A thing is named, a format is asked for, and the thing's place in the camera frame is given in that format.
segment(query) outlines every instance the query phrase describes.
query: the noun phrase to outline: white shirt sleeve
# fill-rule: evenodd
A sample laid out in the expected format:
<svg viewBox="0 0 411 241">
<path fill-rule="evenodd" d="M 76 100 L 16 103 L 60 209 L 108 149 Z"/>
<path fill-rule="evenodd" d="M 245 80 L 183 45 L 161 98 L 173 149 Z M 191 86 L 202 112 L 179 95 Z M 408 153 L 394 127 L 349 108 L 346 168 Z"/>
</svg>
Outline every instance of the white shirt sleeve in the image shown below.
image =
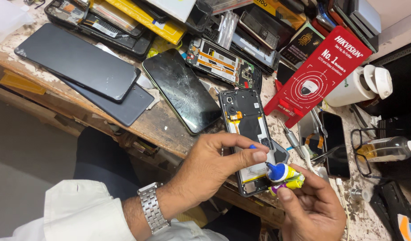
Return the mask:
<svg viewBox="0 0 411 241">
<path fill-rule="evenodd" d="M 64 180 L 46 192 L 44 217 L 31 221 L 0 241 L 136 241 L 128 228 L 121 200 L 106 185 L 90 180 Z M 165 233 L 148 241 L 228 241 L 193 221 L 172 220 Z"/>
</svg>

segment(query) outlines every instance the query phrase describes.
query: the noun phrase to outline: silver wristwatch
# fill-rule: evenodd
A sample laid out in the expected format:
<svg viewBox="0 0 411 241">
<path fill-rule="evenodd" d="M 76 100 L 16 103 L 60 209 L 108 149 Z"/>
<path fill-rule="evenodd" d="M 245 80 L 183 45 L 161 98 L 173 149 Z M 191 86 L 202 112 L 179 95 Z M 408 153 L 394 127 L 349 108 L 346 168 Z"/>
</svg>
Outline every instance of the silver wristwatch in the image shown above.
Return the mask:
<svg viewBox="0 0 411 241">
<path fill-rule="evenodd" d="M 164 233 L 171 227 L 171 222 L 164 219 L 161 209 L 156 198 L 156 189 L 162 186 L 162 183 L 152 183 L 148 186 L 138 189 L 137 194 L 140 196 L 143 212 L 146 221 L 152 230 L 152 235 Z"/>
</svg>

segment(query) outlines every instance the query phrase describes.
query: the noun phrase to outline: blue nozzle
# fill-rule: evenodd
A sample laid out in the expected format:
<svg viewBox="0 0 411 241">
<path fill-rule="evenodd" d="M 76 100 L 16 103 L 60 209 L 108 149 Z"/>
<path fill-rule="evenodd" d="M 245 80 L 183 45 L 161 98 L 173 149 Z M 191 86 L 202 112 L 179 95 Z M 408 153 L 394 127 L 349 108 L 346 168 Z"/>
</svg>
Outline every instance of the blue nozzle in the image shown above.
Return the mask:
<svg viewBox="0 0 411 241">
<path fill-rule="evenodd" d="M 269 162 L 265 162 L 269 168 L 268 177 L 272 181 L 279 180 L 284 176 L 286 166 L 283 163 L 277 163 L 275 166 Z"/>
</svg>

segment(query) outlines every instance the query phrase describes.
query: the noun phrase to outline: glue tube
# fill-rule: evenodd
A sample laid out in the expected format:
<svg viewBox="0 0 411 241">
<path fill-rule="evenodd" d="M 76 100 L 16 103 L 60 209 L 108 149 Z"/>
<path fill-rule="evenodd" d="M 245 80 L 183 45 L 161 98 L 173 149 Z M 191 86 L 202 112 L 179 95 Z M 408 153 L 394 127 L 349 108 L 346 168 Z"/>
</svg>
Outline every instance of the glue tube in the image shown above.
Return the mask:
<svg viewBox="0 0 411 241">
<path fill-rule="evenodd" d="M 275 185 L 275 186 L 268 187 L 268 190 L 270 191 L 271 195 L 273 197 L 275 197 L 277 195 L 277 190 L 280 187 L 285 187 L 285 188 L 292 189 L 292 190 L 297 189 L 297 188 L 301 188 L 302 184 L 304 183 L 304 180 L 305 180 L 305 177 L 304 177 L 304 175 L 301 174 L 294 180 L 291 180 L 291 181 L 288 181 L 288 182 L 285 182 L 285 183 L 282 183 L 282 184 L 278 184 L 278 185 Z"/>
<path fill-rule="evenodd" d="M 295 169 L 284 163 L 277 163 L 274 166 L 273 164 L 266 162 L 266 166 L 269 168 L 266 173 L 266 177 L 272 182 L 281 182 L 283 180 L 296 177 L 300 174 Z"/>
</svg>

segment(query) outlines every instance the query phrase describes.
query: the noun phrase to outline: floor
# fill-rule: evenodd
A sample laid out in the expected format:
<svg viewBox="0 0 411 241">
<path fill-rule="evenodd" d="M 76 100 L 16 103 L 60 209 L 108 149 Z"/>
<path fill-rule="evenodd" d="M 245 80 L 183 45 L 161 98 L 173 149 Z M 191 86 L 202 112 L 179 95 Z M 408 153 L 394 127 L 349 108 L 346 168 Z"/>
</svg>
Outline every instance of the floor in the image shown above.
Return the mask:
<svg viewBox="0 0 411 241">
<path fill-rule="evenodd" d="M 76 137 L 0 101 L 0 238 L 43 216 L 45 191 L 71 179 Z"/>
</svg>

